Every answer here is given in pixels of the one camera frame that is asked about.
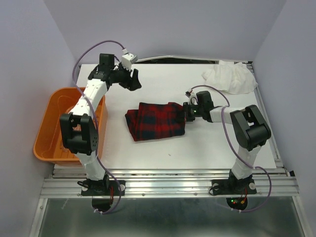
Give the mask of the red plaid skirt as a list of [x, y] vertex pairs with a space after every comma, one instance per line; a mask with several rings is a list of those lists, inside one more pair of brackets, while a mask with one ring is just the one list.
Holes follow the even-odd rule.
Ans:
[[185, 113], [183, 106], [139, 103], [136, 110], [125, 114], [128, 130], [135, 142], [165, 139], [185, 134]]

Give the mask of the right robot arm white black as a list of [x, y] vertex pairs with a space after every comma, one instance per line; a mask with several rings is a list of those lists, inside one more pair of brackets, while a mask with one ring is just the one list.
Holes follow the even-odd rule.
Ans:
[[186, 121], [203, 118], [210, 123], [221, 123], [223, 127], [232, 125], [238, 142], [238, 150], [233, 151], [236, 161], [228, 179], [212, 180], [209, 193], [212, 196], [229, 194], [255, 194], [256, 186], [252, 178], [254, 163], [261, 148], [271, 137], [271, 130], [256, 105], [237, 109], [229, 106], [214, 106], [210, 92], [193, 94], [187, 91], [188, 102], [183, 104]]

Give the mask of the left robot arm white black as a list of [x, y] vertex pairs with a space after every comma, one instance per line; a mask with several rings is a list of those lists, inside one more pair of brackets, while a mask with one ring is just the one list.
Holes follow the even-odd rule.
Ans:
[[130, 91], [141, 88], [138, 70], [132, 69], [137, 56], [125, 50], [118, 65], [114, 60], [113, 54], [100, 54], [99, 64], [90, 72], [76, 105], [60, 116], [63, 146], [79, 158], [86, 171], [86, 180], [79, 185], [100, 195], [109, 191], [110, 182], [98, 158], [97, 106], [114, 83]]

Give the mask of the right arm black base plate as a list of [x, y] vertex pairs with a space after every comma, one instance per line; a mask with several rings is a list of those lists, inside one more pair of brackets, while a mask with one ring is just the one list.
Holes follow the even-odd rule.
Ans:
[[254, 195], [257, 194], [256, 186], [253, 180], [229, 182], [228, 179], [215, 179], [211, 181], [212, 186], [209, 188], [209, 194], [212, 196], [238, 196], [238, 195]]

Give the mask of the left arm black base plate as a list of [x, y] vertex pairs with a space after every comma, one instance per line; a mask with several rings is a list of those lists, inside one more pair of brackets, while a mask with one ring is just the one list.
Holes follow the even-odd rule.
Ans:
[[81, 186], [81, 195], [82, 196], [119, 196], [125, 195], [125, 181], [119, 180], [121, 185], [121, 193], [119, 192], [119, 186], [115, 180], [83, 180], [77, 181], [77, 184]]

